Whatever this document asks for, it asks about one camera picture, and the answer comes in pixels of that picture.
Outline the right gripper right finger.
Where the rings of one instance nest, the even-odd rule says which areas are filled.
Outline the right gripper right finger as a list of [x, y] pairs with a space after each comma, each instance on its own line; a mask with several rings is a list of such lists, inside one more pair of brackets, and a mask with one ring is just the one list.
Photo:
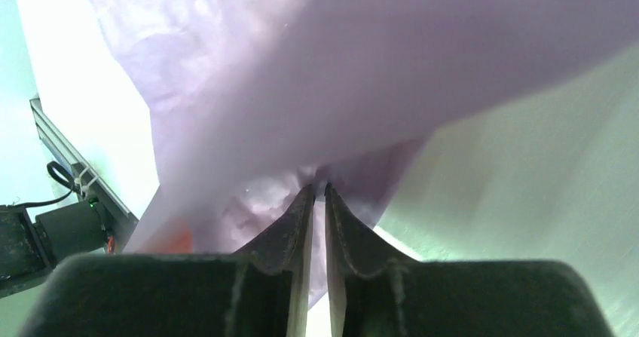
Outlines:
[[327, 185], [335, 336], [610, 336], [585, 281], [552, 260], [420, 262], [361, 222]]

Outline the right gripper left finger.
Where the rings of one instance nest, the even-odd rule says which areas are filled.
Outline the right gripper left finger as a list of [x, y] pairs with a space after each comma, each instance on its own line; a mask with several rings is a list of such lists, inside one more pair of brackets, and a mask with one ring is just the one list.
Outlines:
[[81, 254], [48, 278], [22, 336], [303, 336], [315, 190], [231, 254]]

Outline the pink wrapping paper sheet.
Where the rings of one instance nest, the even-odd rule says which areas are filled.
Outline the pink wrapping paper sheet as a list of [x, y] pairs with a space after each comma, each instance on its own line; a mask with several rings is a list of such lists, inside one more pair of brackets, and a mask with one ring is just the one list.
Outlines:
[[89, 0], [159, 190], [234, 250], [303, 182], [437, 259], [554, 257], [638, 309], [638, 0]]

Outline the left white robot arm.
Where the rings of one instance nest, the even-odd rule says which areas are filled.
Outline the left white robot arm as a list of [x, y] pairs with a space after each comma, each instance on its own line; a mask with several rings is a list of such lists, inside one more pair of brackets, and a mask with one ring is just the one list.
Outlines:
[[59, 163], [47, 164], [49, 176], [67, 187], [62, 197], [1, 206], [1, 297], [31, 289], [65, 258], [99, 248], [114, 253], [117, 237], [113, 218], [96, 197], [50, 210], [31, 220], [28, 209], [52, 206], [73, 194], [80, 183]]

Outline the aluminium frame rail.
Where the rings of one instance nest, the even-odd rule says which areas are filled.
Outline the aluminium frame rail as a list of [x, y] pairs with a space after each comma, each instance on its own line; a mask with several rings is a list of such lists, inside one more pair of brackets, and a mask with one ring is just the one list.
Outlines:
[[115, 251], [122, 252], [139, 221], [138, 218], [130, 212], [130, 209], [108, 186], [104, 178], [98, 175], [96, 169], [46, 116], [41, 106], [41, 100], [35, 97], [29, 101], [29, 105], [38, 137], [44, 147], [57, 162], [78, 179], [77, 185], [88, 186], [88, 190], [85, 192], [86, 196], [96, 197], [112, 215], [111, 230], [115, 239]]

